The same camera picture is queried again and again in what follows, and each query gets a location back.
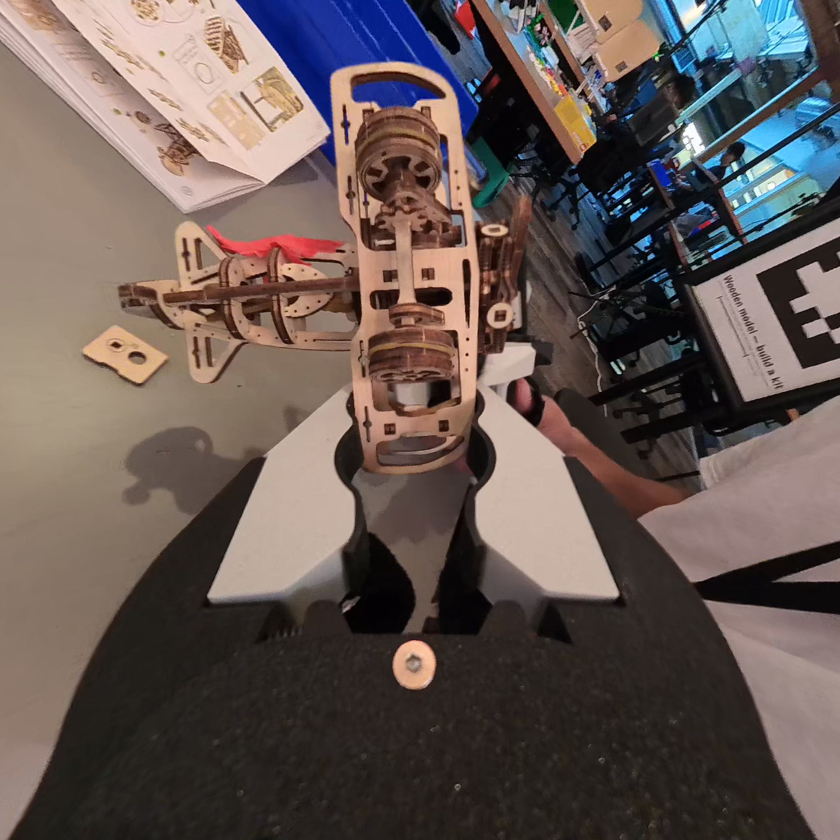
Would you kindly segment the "black metal frame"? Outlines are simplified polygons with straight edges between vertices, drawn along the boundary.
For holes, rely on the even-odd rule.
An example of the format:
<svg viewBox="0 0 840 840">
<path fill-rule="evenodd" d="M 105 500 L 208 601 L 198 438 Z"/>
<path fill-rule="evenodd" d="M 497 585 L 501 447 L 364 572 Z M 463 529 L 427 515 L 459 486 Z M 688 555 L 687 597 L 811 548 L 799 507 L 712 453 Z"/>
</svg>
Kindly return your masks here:
<svg viewBox="0 0 840 840">
<path fill-rule="evenodd" d="M 745 402 L 735 395 L 728 362 L 712 346 L 711 333 L 686 287 L 678 294 L 679 305 L 671 314 L 659 311 L 655 318 L 636 320 L 620 342 L 623 349 L 640 354 L 642 340 L 654 342 L 678 334 L 688 342 L 674 360 L 642 374 L 615 375 L 612 385 L 590 397 L 595 406 L 606 407 L 626 399 L 628 406 L 613 411 L 645 416 L 645 423 L 621 432 L 624 442 L 636 448 L 640 459 L 648 459 L 660 438 L 691 430 L 700 457 L 707 455 L 706 438 L 725 438 L 748 428 L 770 424 L 786 425 L 800 415 L 800 402 L 788 396 Z"/>
</svg>

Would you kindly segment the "black framed tag sign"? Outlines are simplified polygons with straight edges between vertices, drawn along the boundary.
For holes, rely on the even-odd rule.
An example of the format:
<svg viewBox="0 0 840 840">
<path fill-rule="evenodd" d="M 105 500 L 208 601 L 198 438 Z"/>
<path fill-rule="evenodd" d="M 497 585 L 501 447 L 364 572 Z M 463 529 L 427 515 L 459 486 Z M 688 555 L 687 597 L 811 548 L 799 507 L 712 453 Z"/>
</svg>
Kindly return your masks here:
<svg viewBox="0 0 840 840">
<path fill-rule="evenodd" d="M 838 393 L 838 252 L 835 203 L 686 276 L 679 294 L 729 407 Z"/>
</svg>

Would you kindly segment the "blue plastic bin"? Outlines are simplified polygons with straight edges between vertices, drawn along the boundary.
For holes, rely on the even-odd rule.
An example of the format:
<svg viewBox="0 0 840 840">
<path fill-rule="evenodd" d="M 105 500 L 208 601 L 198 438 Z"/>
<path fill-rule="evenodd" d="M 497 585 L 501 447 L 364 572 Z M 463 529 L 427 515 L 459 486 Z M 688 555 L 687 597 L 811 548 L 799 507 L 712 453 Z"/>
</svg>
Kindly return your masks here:
<svg viewBox="0 0 840 840">
<path fill-rule="evenodd" d="M 466 136 L 478 105 L 404 1 L 244 1 L 239 3 L 286 62 L 331 128 L 330 80 L 344 67 L 402 61 L 428 68 L 455 91 Z"/>
</svg>

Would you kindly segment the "wooden model airplane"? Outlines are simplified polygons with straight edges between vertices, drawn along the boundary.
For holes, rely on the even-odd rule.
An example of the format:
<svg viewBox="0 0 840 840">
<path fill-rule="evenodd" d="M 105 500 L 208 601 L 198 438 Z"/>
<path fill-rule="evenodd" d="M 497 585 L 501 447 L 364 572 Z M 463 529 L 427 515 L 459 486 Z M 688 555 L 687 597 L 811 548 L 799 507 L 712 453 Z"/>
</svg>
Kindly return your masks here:
<svg viewBox="0 0 840 840">
<path fill-rule="evenodd" d="M 531 205 L 478 224 L 455 91 L 405 62 L 331 76 L 339 209 L 351 239 L 302 264 L 228 255 L 206 229 L 175 231 L 178 276 L 121 285 L 184 332 L 195 382 L 247 344 L 345 353 L 371 473 L 410 475 L 466 453 L 480 360 L 514 330 Z"/>
</svg>

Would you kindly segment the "white instruction booklet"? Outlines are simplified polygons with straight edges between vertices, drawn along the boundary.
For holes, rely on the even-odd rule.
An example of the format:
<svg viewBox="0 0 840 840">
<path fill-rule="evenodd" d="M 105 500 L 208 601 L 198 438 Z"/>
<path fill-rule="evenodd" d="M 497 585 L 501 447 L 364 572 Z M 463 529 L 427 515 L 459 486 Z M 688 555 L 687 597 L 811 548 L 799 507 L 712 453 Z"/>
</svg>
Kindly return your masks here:
<svg viewBox="0 0 840 840">
<path fill-rule="evenodd" d="M 182 213 L 261 189 L 330 136 L 237 2 L 2 1 L 2 42 Z"/>
</svg>

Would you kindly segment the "brown wooden table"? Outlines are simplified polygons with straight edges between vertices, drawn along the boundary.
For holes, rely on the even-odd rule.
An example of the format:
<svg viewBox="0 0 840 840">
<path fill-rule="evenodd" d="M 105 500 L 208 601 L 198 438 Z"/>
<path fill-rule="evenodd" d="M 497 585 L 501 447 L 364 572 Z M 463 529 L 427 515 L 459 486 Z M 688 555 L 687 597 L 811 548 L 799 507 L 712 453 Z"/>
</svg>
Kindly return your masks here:
<svg viewBox="0 0 840 840">
<path fill-rule="evenodd" d="M 550 24 L 550 39 L 555 43 L 560 58 L 557 68 L 545 68 L 540 62 L 541 48 L 531 46 L 525 28 L 516 30 L 508 15 L 507 3 L 475 1 L 471 5 L 482 48 L 494 72 L 500 79 L 524 90 L 526 98 L 537 109 L 547 131 L 556 139 L 570 163 L 578 164 L 584 154 L 576 149 L 554 107 L 568 93 L 585 100 L 579 93 L 584 76 L 560 31 Z"/>
</svg>

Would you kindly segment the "person's right hand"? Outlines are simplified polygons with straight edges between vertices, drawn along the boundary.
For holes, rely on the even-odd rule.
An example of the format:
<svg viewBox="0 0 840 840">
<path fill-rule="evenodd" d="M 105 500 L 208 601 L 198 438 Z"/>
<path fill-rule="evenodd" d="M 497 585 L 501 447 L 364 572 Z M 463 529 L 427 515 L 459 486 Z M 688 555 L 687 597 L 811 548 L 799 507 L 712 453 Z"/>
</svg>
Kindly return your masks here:
<svg viewBox="0 0 840 840">
<path fill-rule="evenodd" d="M 592 443 L 572 426 L 557 403 L 545 397 L 529 378 L 509 384 L 507 401 L 565 455 L 579 458 L 594 450 Z"/>
</svg>

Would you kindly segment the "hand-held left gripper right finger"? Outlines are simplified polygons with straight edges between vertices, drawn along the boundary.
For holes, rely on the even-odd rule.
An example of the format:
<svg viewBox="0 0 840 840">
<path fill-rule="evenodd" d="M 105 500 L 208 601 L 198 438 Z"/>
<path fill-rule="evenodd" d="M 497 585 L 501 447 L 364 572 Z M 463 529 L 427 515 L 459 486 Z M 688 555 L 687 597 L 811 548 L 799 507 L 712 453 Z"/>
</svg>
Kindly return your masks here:
<svg viewBox="0 0 840 840">
<path fill-rule="evenodd" d="M 619 602 L 563 452 L 487 387 L 465 462 L 470 484 L 438 580 L 440 611 Z"/>
</svg>

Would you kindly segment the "small plywood offcut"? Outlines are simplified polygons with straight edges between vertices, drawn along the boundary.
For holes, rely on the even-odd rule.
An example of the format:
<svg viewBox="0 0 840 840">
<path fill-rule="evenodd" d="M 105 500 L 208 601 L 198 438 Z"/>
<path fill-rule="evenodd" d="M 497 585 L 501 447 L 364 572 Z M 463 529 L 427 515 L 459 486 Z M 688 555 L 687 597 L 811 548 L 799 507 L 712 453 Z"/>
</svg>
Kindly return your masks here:
<svg viewBox="0 0 840 840">
<path fill-rule="evenodd" d="M 118 325 L 90 341 L 82 354 L 132 385 L 144 385 L 169 361 L 166 353 Z"/>
</svg>

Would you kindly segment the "yellow bin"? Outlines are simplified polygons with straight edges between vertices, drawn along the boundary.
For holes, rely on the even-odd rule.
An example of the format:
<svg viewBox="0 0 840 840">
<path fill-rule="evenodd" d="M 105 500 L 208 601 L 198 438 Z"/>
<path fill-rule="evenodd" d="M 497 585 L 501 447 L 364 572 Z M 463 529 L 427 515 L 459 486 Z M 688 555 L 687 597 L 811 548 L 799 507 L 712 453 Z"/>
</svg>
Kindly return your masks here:
<svg viewBox="0 0 840 840">
<path fill-rule="evenodd" d="M 554 112 L 581 154 L 587 152 L 595 144 L 596 126 L 585 100 L 568 93 L 555 105 Z"/>
</svg>

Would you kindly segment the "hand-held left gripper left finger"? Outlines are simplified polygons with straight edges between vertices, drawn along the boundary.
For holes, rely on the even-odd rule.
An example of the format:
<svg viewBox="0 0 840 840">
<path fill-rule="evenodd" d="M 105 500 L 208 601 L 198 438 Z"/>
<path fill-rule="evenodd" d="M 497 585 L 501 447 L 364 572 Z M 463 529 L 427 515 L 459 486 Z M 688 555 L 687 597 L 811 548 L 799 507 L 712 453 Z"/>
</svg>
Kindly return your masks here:
<svg viewBox="0 0 840 840">
<path fill-rule="evenodd" d="M 362 464 L 346 385 L 266 455 L 207 600 L 304 613 L 360 592 L 371 572 Z"/>
</svg>

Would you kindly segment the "grey desk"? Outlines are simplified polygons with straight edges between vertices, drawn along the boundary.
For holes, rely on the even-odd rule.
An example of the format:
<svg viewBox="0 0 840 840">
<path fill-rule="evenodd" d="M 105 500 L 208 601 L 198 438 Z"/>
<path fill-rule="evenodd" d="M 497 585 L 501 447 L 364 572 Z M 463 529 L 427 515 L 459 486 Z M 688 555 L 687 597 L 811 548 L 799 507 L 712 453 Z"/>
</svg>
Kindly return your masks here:
<svg viewBox="0 0 840 840">
<path fill-rule="evenodd" d="M 176 208 L 2 47 L 2 838 L 93 650 L 152 560 L 350 378 L 341 353 L 248 346 L 193 382 L 183 334 L 122 311 L 173 277 Z M 144 385 L 82 349 L 120 326 L 169 356 Z"/>
</svg>

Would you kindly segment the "red paper scrap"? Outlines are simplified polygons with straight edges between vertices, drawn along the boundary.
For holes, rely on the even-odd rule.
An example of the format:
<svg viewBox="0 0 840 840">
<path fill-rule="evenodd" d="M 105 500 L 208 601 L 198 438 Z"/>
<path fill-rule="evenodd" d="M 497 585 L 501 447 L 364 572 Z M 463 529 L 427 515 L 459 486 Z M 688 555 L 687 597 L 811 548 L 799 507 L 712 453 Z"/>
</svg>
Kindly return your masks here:
<svg viewBox="0 0 840 840">
<path fill-rule="evenodd" d="M 332 239 L 305 238 L 292 234 L 281 234 L 253 240 L 235 240 L 221 235 L 215 227 L 206 231 L 215 243 L 228 255 L 249 258 L 267 257 L 273 249 L 279 249 L 282 262 L 302 264 L 316 258 L 318 254 L 332 255 L 340 251 L 344 242 Z"/>
</svg>

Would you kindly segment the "person's right forearm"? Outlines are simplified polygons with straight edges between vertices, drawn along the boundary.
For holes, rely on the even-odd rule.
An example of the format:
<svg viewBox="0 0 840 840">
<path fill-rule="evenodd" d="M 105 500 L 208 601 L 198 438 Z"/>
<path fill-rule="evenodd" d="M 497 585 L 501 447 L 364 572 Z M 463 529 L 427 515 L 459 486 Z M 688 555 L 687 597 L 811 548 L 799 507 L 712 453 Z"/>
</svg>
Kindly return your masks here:
<svg viewBox="0 0 840 840">
<path fill-rule="evenodd" d="M 577 459 L 635 519 L 657 509 L 677 505 L 694 495 L 691 490 L 636 476 L 605 455 L 574 428 L 564 452 Z"/>
</svg>

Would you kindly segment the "green plastic bin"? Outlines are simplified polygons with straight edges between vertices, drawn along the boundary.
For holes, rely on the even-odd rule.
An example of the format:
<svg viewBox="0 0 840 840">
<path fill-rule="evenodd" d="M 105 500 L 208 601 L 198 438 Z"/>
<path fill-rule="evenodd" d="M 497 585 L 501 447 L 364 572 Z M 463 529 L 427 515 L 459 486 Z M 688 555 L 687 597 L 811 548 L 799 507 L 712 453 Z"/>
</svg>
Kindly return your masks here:
<svg viewBox="0 0 840 840">
<path fill-rule="evenodd" d="M 500 163 L 498 158 L 489 152 L 486 159 L 480 159 L 486 170 L 486 178 L 481 184 L 478 193 L 472 198 L 472 205 L 475 209 L 481 209 L 491 205 L 509 183 L 511 169 Z"/>
</svg>

